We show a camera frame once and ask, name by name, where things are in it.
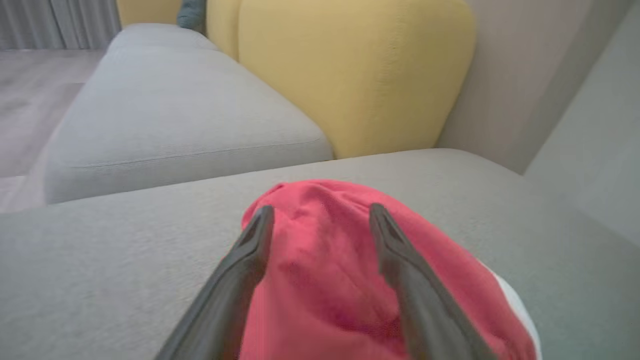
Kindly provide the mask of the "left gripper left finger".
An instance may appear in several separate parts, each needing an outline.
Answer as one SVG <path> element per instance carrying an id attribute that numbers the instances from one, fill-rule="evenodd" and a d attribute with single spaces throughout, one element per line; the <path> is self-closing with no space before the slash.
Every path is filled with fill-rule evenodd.
<path id="1" fill-rule="evenodd" d="M 275 211 L 261 207 L 187 308 L 155 360 L 238 360 L 270 257 Z"/>

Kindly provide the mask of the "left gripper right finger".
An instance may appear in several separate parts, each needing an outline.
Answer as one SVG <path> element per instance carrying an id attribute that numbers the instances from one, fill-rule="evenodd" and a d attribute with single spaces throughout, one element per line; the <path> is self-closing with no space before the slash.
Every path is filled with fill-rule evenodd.
<path id="1" fill-rule="evenodd" d="M 412 360 L 498 360 L 441 278 L 381 204 L 369 208 L 379 272 L 396 294 Z"/>

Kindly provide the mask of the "red white Bulls jersey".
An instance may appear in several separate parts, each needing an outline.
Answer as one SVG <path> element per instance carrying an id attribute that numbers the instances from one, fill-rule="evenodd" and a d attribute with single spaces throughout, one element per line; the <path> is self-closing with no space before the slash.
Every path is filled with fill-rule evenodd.
<path id="1" fill-rule="evenodd" d="M 378 269 L 370 205 L 389 210 L 499 360 L 542 360 L 517 292 L 409 207 L 329 179 L 279 183 L 247 208 L 274 208 L 270 256 L 254 290 L 238 360 L 409 360 L 395 292 Z"/>

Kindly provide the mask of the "long grey sofa seat cushion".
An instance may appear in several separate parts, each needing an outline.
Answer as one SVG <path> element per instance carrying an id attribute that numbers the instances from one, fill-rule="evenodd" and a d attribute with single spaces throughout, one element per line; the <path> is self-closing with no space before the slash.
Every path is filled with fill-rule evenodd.
<path id="1" fill-rule="evenodd" d="M 62 119 L 43 192 L 57 204 L 333 158 L 306 114 L 204 35 L 134 23 Z"/>

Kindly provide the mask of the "large yellow sofa back cushion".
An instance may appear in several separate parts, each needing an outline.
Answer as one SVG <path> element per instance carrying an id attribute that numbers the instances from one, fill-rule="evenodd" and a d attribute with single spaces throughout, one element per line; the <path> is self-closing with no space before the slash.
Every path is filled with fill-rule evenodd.
<path id="1" fill-rule="evenodd" d="M 473 61 L 465 0 L 243 0 L 238 59 L 336 158 L 432 148 Z"/>

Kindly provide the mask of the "teal throw pillow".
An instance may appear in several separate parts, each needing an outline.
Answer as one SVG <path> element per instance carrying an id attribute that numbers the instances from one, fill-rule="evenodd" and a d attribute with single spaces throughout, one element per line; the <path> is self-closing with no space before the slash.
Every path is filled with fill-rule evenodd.
<path id="1" fill-rule="evenodd" d="M 182 0 L 176 16 L 180 28 L 202 32 L 206 16 L 207 0 Z"/>

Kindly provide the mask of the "grey curtain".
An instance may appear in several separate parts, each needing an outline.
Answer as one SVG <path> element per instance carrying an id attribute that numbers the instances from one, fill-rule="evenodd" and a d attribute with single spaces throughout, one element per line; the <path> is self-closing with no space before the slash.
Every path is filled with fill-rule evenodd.
<path id="1" fill-rule="evenodd" d="M 121 30 L 116 0 L 0 0 L 0 51 L 105 49 Z"/>

